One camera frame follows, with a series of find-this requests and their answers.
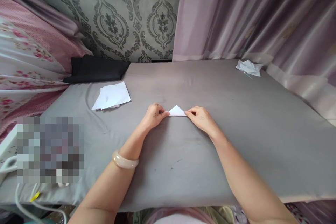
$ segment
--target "gray table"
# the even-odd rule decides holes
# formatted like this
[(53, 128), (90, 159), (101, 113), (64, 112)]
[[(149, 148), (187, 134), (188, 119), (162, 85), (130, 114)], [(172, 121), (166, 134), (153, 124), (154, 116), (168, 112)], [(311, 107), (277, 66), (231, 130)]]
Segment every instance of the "gray table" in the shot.
[[(70, 86), (43, 114), (85, 118), (85, 172), (54, 189), (44, 204), (78, 205), (141, 121), (149, 104), (167, 110), (206, 107), (243, 157), (284, 201), (336, 198), (336, 128), (272, 77), (250, 79), (237, 60), (132, 63), (124, 76), (131, 102), (92, 111), (99, 89), (117, 82)], [(14, 203), (16, 174), (0, 187)], [(22, 202), (29, 201), (31, 186)], [(149, 207), (237, 204), (216, 150), (187, 117), (168, 117), (147, 136), (121, 211)]]

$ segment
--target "stack of white paper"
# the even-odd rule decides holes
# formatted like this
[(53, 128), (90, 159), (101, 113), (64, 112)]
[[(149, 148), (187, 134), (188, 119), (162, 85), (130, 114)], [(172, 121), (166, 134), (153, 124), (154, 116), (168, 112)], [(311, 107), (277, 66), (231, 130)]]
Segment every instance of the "stack of white paper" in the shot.
[(100, 89), (100, 94), (94, 103), (92, 110), (119, 107), (120, 104), (130, 101), (125, 82), (115, 85), (105, 86)]

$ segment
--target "person's left hand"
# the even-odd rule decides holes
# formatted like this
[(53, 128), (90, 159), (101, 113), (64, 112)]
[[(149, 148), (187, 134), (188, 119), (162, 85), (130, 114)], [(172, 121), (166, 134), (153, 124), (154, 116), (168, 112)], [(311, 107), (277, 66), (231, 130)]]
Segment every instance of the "person's left hand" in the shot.
[(164, 108), (158, 104), (153, 103), (149, 106), (145, 116), (141, 121), (141, 125), (147, 129), (152, 129), (159, 125), (163, 118), (169, 116), (169, 112), (165, 111)]

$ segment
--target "black cushion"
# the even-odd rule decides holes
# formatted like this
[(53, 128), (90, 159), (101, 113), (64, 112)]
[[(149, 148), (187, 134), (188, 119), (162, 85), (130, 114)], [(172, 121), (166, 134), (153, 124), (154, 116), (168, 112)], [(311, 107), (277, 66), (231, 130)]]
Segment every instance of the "black cushion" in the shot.
[(121, 80), (130, 63), (84, 55), (71, 58), (72, 75), (65, 78), (66, 83), (86, 83)]

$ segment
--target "wall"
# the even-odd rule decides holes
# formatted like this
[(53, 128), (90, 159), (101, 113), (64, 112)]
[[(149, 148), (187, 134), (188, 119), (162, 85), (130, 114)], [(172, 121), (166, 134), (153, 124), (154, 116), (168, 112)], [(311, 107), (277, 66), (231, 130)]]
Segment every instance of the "wall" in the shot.
[(99, 57), (131, 62), (171, 59), (179, 0), (45, 0), (78, 20)]

